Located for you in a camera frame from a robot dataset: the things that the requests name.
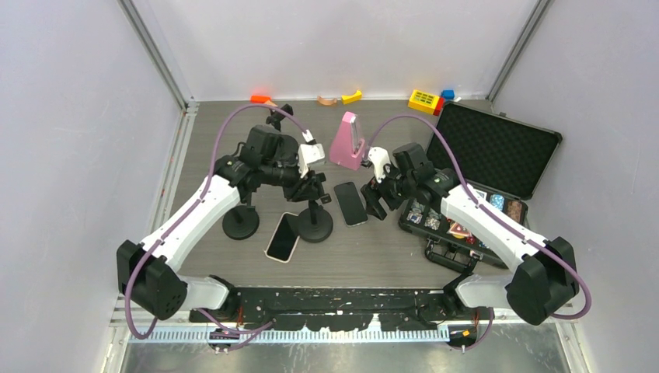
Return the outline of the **smartphone with clear case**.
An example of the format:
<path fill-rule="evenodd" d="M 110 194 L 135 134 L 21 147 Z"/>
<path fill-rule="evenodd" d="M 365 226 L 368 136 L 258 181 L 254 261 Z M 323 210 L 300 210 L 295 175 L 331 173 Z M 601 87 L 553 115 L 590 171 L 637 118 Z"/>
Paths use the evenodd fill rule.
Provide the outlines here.
<path fill-rule="evenodd" d="M 364 224 L 368 215 L 354 182 L 340 183 L 333 189 L 346 225 L 354 227 Z"/>

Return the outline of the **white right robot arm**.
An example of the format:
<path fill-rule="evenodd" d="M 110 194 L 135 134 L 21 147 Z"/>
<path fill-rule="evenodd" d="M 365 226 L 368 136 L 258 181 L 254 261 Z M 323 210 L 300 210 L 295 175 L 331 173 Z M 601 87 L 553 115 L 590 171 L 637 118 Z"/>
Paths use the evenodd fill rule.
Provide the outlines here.
<path fill-rule="evenodd" d="M 510 274 L 482 277 L 463 274 L 445 285 L 444 309 L 454 319 L 474 308 L 510 309 L 537 326 L 583 290 L 577 281 L 572 245 L 562 237 L 549 240 L 496 209 L 452 169 L 435 169 L 417 143 L 393 155 L 380 147 L 368 150 L 373 178 L 361 192 L 367 212 L 382 220 L 386 203 L 394 209 L 415 199 L 466 228 L 509 269 Z"/>

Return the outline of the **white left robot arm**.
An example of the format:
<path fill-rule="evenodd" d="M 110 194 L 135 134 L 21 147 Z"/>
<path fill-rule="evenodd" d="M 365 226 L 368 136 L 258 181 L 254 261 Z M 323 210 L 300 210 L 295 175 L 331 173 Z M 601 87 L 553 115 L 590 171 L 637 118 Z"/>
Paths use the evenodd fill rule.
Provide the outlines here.
<path fill-rule="evenodd" d="M 281 187 L 289 201 L 323 199 L 323 176 L 313 167 L 325 162 L 323 146 L 309 131 L 303 142 L 272 127 L 253 127 L 235 155 L 216 159 L 199 189 L 160 228 L 139 243 L 117 249 L 119 291 L 158 320 L 180 309 L 208 309 L 219 321 L 239 309 L 230 284 L 216 276 L 178 274 L 192 248 L 230 210 L 244 204 L 262 185 Z"/>

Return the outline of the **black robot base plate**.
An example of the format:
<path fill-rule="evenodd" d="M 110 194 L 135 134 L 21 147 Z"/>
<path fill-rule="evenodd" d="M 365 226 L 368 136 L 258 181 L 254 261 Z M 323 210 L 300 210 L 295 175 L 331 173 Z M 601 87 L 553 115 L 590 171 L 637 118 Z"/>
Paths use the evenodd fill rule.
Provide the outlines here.
<path fill-rule="evenodd" d="M 247 329 L 269 324 L 278 331 L 424 331 L 448 321 L 485 326 L 485 308 L 451 306 L 442 291 L 427 288 L 234 288 L 219 309 L 192 311 L 191 322 L 239 322 Z"/>

